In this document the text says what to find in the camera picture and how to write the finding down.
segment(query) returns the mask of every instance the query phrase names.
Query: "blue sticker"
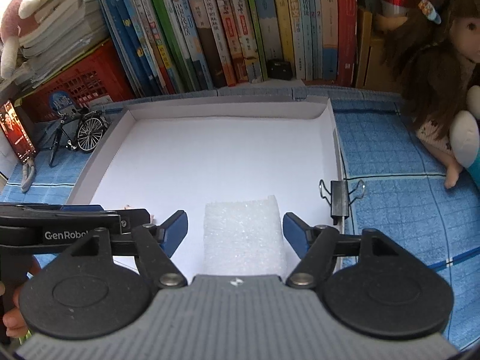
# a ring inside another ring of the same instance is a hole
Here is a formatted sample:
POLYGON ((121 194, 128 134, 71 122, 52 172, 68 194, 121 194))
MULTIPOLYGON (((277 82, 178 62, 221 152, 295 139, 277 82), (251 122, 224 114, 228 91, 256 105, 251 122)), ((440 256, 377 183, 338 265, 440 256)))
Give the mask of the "blue sticker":
POLYGON ((62 114, 65 113, 67 109, 75 108, 75 104, 71 100, 70 95, 65 91, 51 93, 49 104, 53 112, 62 114))

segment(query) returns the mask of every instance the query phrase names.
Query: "doll's hair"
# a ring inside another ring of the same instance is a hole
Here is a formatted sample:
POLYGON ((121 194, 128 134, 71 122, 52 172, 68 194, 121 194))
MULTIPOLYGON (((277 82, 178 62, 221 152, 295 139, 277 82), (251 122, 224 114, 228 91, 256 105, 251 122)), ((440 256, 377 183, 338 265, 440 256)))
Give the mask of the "doll's hair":
MULTIPOLYGON (((480 17, 480 0, 428 0, 442 22, 428 20, 417 8, 421 0, 409 0, 414 6, 407 21, 388 33, 385 59, 395 78, 400 78, 404 115, 413 118, 418 129, 427 119, 438 125, 438 138, 448 134, 455 115, 466 109, 461 65, 448 35, 457 17, 480 17)), ((480 70, 477 68, 472 81, 480 70)))

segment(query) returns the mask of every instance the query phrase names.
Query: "genrobot logo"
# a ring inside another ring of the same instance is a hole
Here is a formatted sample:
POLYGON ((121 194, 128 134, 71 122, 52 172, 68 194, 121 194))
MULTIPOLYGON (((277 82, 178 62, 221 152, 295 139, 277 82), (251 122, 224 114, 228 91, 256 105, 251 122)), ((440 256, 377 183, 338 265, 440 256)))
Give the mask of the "genrobot logo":
POLYGON ((44 243, 59 243, 64 240, 80 239, 86 231, 46 231, 43 235, 44 243))

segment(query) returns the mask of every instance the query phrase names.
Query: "white tray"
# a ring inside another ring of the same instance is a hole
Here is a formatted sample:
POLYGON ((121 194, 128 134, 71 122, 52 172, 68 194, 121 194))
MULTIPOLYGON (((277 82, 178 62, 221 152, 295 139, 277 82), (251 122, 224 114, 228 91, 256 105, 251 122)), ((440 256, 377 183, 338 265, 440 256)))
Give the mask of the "white tray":
MULTIPOLYGON (((318 183, 340 179, 327 98, 226 96, 128 107, 109 129, 68 204, 146 208, 157 224, 187 212, 187 237, 172 261, 191 280, 202 272, 205 204, 275 195, 280 215, 332 224, 318 183)), ((287 268, 298 257, 286 242, 287 268)), ((135 269, 133 258, 116 257, 135 269)))

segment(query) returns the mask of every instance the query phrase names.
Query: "human hand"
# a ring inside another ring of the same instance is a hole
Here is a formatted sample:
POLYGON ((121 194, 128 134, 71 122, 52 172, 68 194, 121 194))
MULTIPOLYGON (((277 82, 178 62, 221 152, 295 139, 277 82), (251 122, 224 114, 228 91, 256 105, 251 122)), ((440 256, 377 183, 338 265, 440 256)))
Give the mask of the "human hand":
MULTIPOLYGON (((40 272, 40 264, 38 263, 37 259, 32 256, 32 267, 28 270, 32 275, 36 275, 40 272)), ((21 338, 24 337, 28 332, 28 327, 23 319, 22 315, 20 314, 20 309, 18 308, 18 295, 20 294, 20 290, 22 286, 16 288, 15 292, 13 293, 13 303, 15 307, 10 311, 6 312, 3 315, 3 324, 7 328, 6 335, 12 338, 21 338)), ((0 282, 0 294, 5 293, 5 286, 3 283, 0 282)))

